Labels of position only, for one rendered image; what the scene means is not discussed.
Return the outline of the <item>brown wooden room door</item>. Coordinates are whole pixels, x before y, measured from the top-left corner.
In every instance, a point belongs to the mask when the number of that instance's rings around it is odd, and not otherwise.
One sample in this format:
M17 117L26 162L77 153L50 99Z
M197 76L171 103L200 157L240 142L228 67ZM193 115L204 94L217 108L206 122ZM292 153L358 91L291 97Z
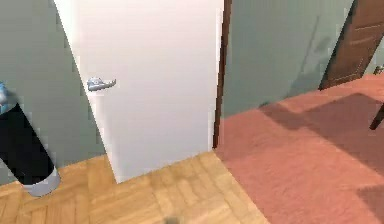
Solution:
M353 0L320 90L360 79L384 37L384 0Z

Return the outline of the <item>dark furniture leg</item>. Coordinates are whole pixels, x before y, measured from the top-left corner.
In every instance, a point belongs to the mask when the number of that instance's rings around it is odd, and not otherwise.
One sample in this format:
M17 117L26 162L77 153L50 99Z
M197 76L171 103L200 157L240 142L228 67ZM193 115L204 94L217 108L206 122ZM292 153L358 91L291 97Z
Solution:
M374 117L369 128L371 130L375 130L380 125L380 123L382 122L383 119L384 119L384 103L380 107L379 111L377 112L376 116Z

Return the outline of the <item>white room door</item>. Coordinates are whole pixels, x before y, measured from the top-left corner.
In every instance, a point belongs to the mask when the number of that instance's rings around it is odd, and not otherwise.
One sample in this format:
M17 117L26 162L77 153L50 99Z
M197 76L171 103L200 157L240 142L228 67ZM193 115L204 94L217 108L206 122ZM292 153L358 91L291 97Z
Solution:
M211 150L224 0L54 3L117 182Z

